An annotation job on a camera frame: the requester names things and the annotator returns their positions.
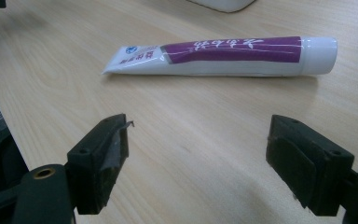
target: blue logo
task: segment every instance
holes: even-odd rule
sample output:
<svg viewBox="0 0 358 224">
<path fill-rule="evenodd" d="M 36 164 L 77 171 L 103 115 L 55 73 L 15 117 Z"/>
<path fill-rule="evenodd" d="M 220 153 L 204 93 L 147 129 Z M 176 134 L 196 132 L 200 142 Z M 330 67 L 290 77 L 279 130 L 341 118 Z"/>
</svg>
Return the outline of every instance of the blue logo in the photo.
<svg viewBox="0 0 358 224">
<path fill-rule="evenodd" d="M 135 52 L 138 48 L 136 46 L 130 46 L 126 48 L 126 53 L 131 54 Z"/>
</svg>

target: table surface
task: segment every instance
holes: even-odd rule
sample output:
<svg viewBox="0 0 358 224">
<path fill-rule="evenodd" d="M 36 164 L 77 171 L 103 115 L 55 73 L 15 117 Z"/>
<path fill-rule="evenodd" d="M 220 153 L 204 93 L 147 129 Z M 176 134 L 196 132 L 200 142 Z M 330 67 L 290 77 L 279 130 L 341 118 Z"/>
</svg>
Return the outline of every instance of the table surface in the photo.
<svg viewBox="0 0 358 224">
<path fill-rule="evenodd" d="M 317 77 L 101 76 L 125 45 L 332 36 Z M 78 223 L 340 223 L 303 209 L 267 164 L 273 114 L 355 155 L 358 4 L 257 0 L 222 13 L 185 0 L 16 0 L 0 9 L 0 109 L 30 169 L 66 162 L 101 119 L 125 113 L 130 157 L 98 216 Z"/>
</svg>

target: white object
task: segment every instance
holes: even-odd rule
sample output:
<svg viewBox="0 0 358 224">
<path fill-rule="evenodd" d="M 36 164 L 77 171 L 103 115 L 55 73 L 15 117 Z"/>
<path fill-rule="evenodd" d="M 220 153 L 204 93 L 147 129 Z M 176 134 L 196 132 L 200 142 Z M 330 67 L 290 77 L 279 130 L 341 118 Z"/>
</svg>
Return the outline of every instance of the white object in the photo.
<svg viewBox="0 0 358 224">
<path fill-rule="evenodd" d="M 233 12 L 243 9 L 254 0 L 189 0 L 206 7 L 216 9 L 218 11 Z"/>
<path fill-rule="evenodd" d="M 329 73 L 332 37 L 219 39 L 164 46 L 122 47 L 103 74 L 292 77 Z"/>
</svg>

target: wood grain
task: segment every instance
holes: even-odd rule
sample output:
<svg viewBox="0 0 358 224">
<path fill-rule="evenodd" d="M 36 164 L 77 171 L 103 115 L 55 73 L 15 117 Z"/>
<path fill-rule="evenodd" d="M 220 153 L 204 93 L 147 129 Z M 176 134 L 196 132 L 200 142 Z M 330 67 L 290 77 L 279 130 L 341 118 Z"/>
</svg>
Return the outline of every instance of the wood grain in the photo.
<svg viewBox="0 0 358 224">
<path fill-rule="evenodd" d="M 123 45 L 333 36 L 318 77 L 102 77 Z M 111 200 L 78 223 L 341 223 L 303 209 L 265 160 L 272 114 L 355 156 L 358 4 L 257 0 L 227 14 L 185 0 L 15 0 L 0 9 L 0 109 L 29 168 L 65 163 L 99 120 L 126 113 L 130 157 Z"/>
</svg>

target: purple label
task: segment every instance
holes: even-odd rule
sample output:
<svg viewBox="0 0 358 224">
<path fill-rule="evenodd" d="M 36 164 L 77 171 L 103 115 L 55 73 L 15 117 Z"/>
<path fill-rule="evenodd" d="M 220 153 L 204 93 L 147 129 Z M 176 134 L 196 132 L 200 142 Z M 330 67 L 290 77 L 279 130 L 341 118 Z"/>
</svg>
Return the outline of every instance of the purple label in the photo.
<svg viewBox="0 0 358 224">
<path fill-rule="evenodd" d="M 301 55 L 301 38 L 291 36 L 205 40 L 165 45 L 161 49 L 170 63 L 194 61 L 298 63 Z"/>
</svg>

